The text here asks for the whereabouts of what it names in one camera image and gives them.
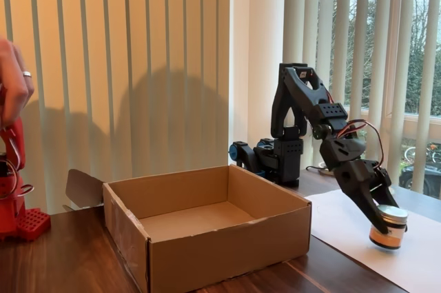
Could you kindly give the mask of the person's hand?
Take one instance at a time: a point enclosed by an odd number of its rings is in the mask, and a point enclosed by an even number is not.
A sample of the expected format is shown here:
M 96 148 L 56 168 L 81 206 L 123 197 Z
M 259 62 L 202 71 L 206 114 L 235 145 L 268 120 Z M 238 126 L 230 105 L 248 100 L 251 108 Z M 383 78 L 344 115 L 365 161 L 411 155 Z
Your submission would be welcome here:
M 34 93 L 32 75 L 20 49 L 1 38 L 1 128 L 13 124 Z

